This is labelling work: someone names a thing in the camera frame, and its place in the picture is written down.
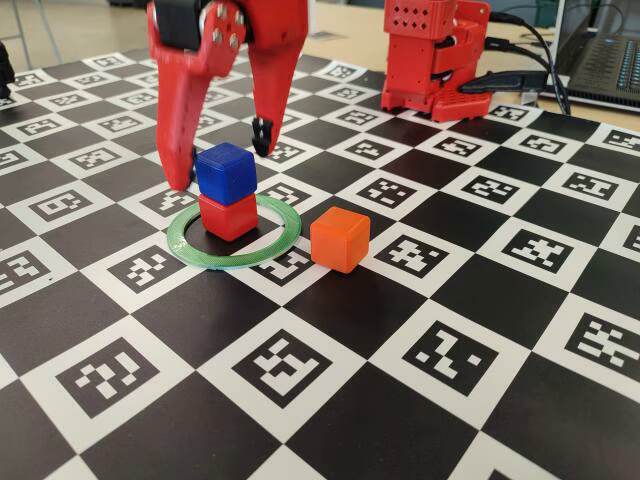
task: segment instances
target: floor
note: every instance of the floor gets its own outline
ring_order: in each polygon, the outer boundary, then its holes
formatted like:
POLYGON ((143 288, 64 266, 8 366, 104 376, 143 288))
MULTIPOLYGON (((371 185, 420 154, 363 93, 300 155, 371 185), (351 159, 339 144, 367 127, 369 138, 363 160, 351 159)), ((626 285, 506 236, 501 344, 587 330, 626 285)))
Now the floor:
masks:
MULTIPOLYGON (((141 9, 110 7, 106 0, 45 0, 45 12, 63 62, 114 51, 143 48, 147 44, 145 14, 141 9)), ((34 68, 56 64, 34 0, 18 0, 34 68)), ((10 0, 0 0, 0 37, 17 33, 10 0)), ((18 39, 4 42, 17 72, 28 70, 18 39)))

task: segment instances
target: laptop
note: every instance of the laptop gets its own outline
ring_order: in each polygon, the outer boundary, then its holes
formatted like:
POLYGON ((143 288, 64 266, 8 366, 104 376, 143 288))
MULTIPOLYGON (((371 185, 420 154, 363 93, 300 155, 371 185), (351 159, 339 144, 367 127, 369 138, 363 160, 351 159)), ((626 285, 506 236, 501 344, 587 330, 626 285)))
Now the laptop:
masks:
MULTIPOLYGON (((560 0, 558 6, 551 53, 569 97, 640 112, 640 37, 590 28, 593 9, 588 3, 560 0)), ((617 14, 611 10, 610 15, 617 14)), ((623 21, 618 14, 616 22, 623 21)))

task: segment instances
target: red 3d-printed robot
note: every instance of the red 3d-printed robot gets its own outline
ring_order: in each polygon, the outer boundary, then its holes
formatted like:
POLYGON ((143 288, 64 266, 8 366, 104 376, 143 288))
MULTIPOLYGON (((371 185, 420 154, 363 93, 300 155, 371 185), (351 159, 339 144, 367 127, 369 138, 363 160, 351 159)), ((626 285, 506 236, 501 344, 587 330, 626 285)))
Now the red 3d-printed robot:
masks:
POLYGON ((411 108, 435 121, 486 115, 491 94, 458 87, 475 78, 489 13, 488 4, 469 0, 387 0, 382 108, 411 108))
POLYGON ((273 150, 307 35, 307 0, 155 0, 147 9, 158 62, 156 143, 171 188, 191 181, 193 139, 211 79, 229 74, 243 42, 253 73, 253 145, 273 150))

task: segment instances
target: orange cube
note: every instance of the orange cube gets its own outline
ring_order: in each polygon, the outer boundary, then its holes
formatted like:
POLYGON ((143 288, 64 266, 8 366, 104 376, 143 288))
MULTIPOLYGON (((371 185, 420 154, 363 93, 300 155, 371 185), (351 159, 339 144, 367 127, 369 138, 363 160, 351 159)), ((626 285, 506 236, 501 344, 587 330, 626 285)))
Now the orange cube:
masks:
POLYGON ((311 259, 351 273, 369 251, 371 220, 366 215, 331 207, 311 224, 311 259))

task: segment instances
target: stacked cubes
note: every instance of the stacked cubes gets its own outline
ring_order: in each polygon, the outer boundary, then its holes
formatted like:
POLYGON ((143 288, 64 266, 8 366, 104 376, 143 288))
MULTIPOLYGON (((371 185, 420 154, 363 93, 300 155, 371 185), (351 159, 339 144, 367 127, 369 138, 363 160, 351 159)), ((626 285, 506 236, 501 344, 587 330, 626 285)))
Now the stacked cubes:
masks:
POLYGON ((202 224, 232 242, 258 225, 258 188, 253 154, 230 143, 200 152, 196 158, 202 224))

